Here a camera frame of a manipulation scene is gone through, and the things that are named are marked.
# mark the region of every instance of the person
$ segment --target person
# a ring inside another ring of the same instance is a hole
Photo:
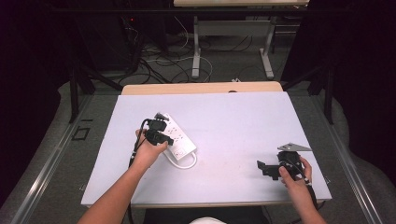
[[[139,139],[139,146],[130,168],[84,213],[78,221],[79,224],[120,224],[122,222],[141,177],[157,160],[158,156],[167,149],[168,143],[164,142],[154,146],[149,141],[146,141],[142,134]],[[304,166],[305,176],[312,183],[311,165],[302,157],[301,162]],[[279,168],[279,173],[302,222],[307,224],[326,223],[313,205],[305,182],[302,179],[294,181],[284,167]]]

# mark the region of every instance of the power outlet socket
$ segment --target power outlet socket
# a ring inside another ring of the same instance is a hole
[[[165,120],[166,129],[163,134],[168,135],[174,140],[174,144],[168,147],[177,161],[189,155],[197,148],[190,138],[183,132],[169,114],[163,114],[169,120]]]

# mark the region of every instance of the table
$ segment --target table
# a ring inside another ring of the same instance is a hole
[[[176,7],[279,7],[304,6],[309,0],[175,0]],[[199,77],[201,49],[199,35],[264,35],[264,48],[260,49],[262,64],[268,79],[274,79],[274,73],[268,58],[268,50],[276,26],[276,17],[269,21],[199,21],[194,17],[194,58],[192,62],[193,78]]]
[[[160,155],[141,179],[132,207],[290,203],[283,184],[257,168],[257,161],[277,164],[276,148],[281,145],[292,142],[309,147],[290,98],[281,90],[277,82],[125,87],[81,204],[93,204],[126,171],[134,131],[159,111],[169,113],[197,146],[198,162],[180,170]],[[313,167],[317,199],[330,200],[314,154],[300,154]]]

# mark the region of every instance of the gray floor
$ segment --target gray floor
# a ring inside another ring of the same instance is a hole
[[[232,49],[244,38],[244,36],[204,38],[202,57],[205,57],[207,61],[201,61],[202,75],[194,81],[207,81],[205,71],[207,73],[212,71],[211,82],[231,81],[236,77],[241,81],[267,80],[263,74],[262,61],[258,52],[262,42],[259,37],[253,38],[251,46],[241,52],[210,51],[210,49]],[[275,80],[280,80],[292,40],[292,36],[279,36],[276,39],[275,54],[270,54],[276,75]],[[238,48],[243,49],[248,42],[249,38]],[[180,54],[187,53],[181,58],[192,55],[191,51],[181,49],[180,46],[172,49]],[[147,60],[156,58],[157,56],[150,56]],[[172,66],[159,66],[155,62],[149,64],[166,78],[174,78],[174,81],[178,82],[185,81],[187,78],[180,67],[186,69],[189,74],[191,70],[188,69],[191,68],[191,63],[192,60],[188,59]],[[119,74],[107,73],[106,75],[118,81],[116,77]],[[121,84],[137,84],[145,79],[145,76],[127,77]],[[156,83],[156,81],[151,79],[149,83]],[[80,96],[82,113],[71,126],[68,125],[70,118],[68,84],[59,89],[63,98],[56,117],[20,183],[1,208],[1,223],[11,223],[12,220],[14,223],[75,223],[86,211],[86,208],[79,204],[83,186],[87,184],[90,177],[119,94],[103,83],[95,82],[95,86],[97,87],[95,95]],[[329,126],[320,112],[322,95],[308,96],[305,88],[306,83],[302,83],[289,93],[322,173],[331,181],[329,189],[333,199],[326,202],[320,209],[320,213],[329,223],[380,223],[381,221],[392,223],[396,220],[396,215],[392,212],[396,211],[394,186],[371,164],[348,153],[347,121],[342,107],[334,102],[332,109],[335,124]],[[77,133],[78,129],[89,129],[84,141],[73,140],[74,133],[76,133],[75,139],[81,134]],[[339,150],[343,147],[346,149],[344,154]],[[352,160],[345,164],[345,158],[348,157]],[[40,173],[46,166],[52,167],[54,172]],[[352,170],[357,172],[357,176],[354,176],[353,172],[349,175],[351,168],[354,168]],[[34,189],[33,185],[40,176],[45,176],[50,181],[42,186],[42,190]],[[29,191],[39,192],[36,200],[26,201]],[[272,219],[273,223],[288,223],[297,218],[290,204],[266,206],[263,212]],[[134,210],[136,223],[141,223],[143,217],[144,210]]]

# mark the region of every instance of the desk leg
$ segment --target desk leg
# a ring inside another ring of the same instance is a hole
[[[264,49],[260,49],[260,55],[262,56],[262,64],[264,66],[265,75],[268,79],[274,79],[274,72],[271,67],[270,60],[268,58],[268,51],[271,47],[271,41],[274,36],[274,30],[276,26],[276,17],[271,18],[270,27],[268,27]]]
[[[192,61],[192,78],[199,77],[199,65],[201,59],[201,50],[199,48],[199,35],[198,35],[198,18],[194,17],[194,59]]]

